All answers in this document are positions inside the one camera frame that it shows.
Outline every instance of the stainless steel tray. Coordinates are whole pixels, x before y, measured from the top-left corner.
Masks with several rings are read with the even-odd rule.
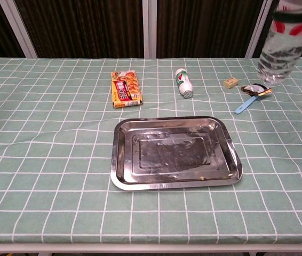
[[[223,122],[127,119],[114,130],[111,179],[124,190],[230,185],[242,165]]]

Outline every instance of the white bottle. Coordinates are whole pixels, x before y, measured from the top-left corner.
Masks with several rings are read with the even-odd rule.
[[[179,92],[184,98],[191,98],[193,96],[193,85],[189,80],[188,72],[183,68],[179,68],[175,73],[175,77]]]

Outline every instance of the water bottle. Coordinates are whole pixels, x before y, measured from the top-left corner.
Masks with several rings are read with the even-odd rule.
[[[302,0],[280,0],[258,62],[258,76],[282,82],[302,54]]]

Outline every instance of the snack box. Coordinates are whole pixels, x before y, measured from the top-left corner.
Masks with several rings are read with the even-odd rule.
[[[112,103],[114,108],[142,104],[136,71],[112,72]]]

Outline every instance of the blue spoon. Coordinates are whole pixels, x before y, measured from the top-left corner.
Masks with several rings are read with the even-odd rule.
[[[258,96],[252,96],[250,99],[245,101],[241,106],[239,106],[237,109],[234,110],[235,114],[241,114],[244,112],[245,109],[247,109],[253,102],[255,102],[258,99]]]

